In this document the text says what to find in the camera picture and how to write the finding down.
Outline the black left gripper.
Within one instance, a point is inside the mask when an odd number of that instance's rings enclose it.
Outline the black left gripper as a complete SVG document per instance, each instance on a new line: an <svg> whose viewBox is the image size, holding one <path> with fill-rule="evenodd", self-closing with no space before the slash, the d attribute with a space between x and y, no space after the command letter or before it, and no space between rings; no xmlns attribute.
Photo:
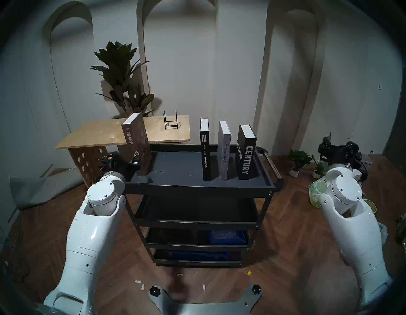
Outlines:
<svg viewBox="0 0 406 315"><path fill-rule="evenodd" d="M100 162L101 172L116 172L124 178L124 181L130 181L133 175L140 169L141 163L138 151L134 152L130 162L125 161L118 152L108 153Z"/></svg>

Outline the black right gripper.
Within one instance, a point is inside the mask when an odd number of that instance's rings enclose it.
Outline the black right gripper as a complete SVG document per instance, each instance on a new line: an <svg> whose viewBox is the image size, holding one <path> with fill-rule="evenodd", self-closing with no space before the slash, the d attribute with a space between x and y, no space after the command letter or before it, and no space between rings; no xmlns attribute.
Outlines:
<svg viewBox="0 0 406 315"><path fill-rule="evenodd" d="M344 165L347 168L361 172L361 178L368 177L368 170L363 162L362 154L358 151L359 146L348 141L344 145L332 145L331 133L325 136L318 146L320 159L327 162L329 166L333 164Z"/></svg>

